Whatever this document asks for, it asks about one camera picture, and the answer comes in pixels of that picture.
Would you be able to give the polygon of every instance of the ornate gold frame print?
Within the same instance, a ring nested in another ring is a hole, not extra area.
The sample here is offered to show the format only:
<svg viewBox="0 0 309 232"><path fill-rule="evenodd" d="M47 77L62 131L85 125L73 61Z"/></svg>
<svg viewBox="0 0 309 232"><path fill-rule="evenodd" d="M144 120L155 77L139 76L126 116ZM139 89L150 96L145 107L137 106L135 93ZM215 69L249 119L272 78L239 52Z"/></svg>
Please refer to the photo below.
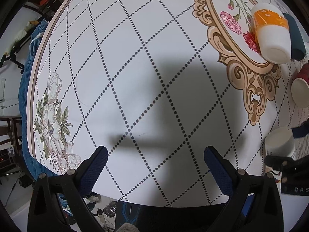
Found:
<svg viewBox="0 0 309 232"><path fill-rule="evenodd" d="M230 83L243 91L251 125L275 98L281 69L264 60L255 42L251 9L256 0L194 0L193 16L208 26L207 36L227 67Z"/></svg>

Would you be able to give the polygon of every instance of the white mug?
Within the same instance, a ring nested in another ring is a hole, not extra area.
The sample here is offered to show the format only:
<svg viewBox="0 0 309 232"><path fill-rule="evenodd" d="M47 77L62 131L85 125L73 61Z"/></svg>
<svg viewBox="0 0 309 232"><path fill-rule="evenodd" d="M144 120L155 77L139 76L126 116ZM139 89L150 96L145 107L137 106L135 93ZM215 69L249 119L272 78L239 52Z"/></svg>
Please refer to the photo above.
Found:
<svg viewBox="0 0 309 232"><path fill-rule="evenodd" d="M292 158L295 153L292 129L279 127L270 132L265 138L265 150L267 155Z"/></svg>

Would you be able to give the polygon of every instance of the bolt head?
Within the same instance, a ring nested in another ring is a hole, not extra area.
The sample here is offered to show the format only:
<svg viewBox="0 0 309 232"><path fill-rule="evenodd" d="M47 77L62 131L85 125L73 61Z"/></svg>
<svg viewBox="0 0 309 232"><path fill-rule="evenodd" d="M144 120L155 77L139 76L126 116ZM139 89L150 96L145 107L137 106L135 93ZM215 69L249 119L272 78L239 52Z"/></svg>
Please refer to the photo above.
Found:
<svg viewBox="0 0 309 232"><path fill-rule="evenodd" d="M75 173L75 169L71 168L66 172L68 175L73 175Z"/></svg>
<svg viewBox="0 0 309 232"><path fill-rule="evenodd" d="M43 178L45 178L45 176L46 176L46 173L40 173L39 178L43 179Z"/></svg>
<svg viewBox="0 0 309 232"><path fill-rule="evenodd" d="M245 175L246 171L240 168L240 169L237 170L237 173L240 174L240 175Z"/></svg>
<svg viewBox="0 0 309 232"><path fill-rule="evenodd" d="M114 217L116 214L110 210L110 208L108 206L106 206L105 208L103 208L103 213L107 216L107 217Z"/></svg>
<svg viewBox="0 0 309 232"><path fill-rule="evenodd" d="M273 174L272 174L271 172L266 173L266 176L267 176L269 179L272 179L272 178L273 178Z"/></svg>

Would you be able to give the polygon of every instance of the table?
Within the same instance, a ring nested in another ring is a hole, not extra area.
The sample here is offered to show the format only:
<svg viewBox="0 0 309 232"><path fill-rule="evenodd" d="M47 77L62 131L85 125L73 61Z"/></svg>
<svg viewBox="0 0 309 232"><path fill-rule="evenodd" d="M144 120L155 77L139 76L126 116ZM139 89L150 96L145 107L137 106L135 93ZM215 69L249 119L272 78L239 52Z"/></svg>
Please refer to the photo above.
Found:
<svg viewBox="0 0 309 232"><path fill-rule="evenodd" d="M250 23L257 2L280 7L276 0L66 0L33 64L30 154L62 174L104 145L109 159L97 193L163 207L226 202L205 147L262 175L266 135L308 118L290 91L301 62L279 66L259 55Z"/></svg>

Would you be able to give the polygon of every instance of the red cup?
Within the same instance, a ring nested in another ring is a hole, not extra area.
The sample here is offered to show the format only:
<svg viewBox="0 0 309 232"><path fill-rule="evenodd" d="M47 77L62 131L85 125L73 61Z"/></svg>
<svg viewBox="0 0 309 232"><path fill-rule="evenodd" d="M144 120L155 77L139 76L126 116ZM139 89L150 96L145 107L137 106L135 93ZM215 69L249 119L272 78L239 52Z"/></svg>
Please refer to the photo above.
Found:
<svg viewBox="0 0 309 232"><path fill-rule="evenodd" d="M302 66L291 87L292 98L300 108L309 106L309 64Z"/></svg>
<svg viewBox="0 0 309 232"><path fill-rule="evenodd" d="M302 66L302 69L299 71L296 78L302 78L309 84L309 64Z"/></svg>

